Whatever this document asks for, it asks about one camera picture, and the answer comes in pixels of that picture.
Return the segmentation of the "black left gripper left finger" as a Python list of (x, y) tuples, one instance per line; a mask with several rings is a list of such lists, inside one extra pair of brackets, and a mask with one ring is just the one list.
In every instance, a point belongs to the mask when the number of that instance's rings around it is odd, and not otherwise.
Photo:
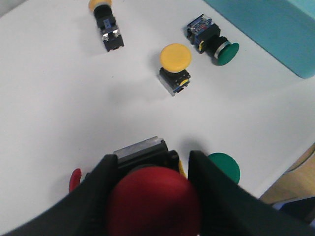
[(8, 236), (104, 236), (105, 206), (118, 176), (118, 158), (106, 155), (72, 192)]

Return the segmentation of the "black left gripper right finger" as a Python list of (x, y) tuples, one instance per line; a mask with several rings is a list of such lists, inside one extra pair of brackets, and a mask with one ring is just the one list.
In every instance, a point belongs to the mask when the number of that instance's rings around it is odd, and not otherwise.
[(189, 153), (188, 179), (202, 208), (202, 236), (313, 236), (314, 228), (255, 198), (203, 152)]

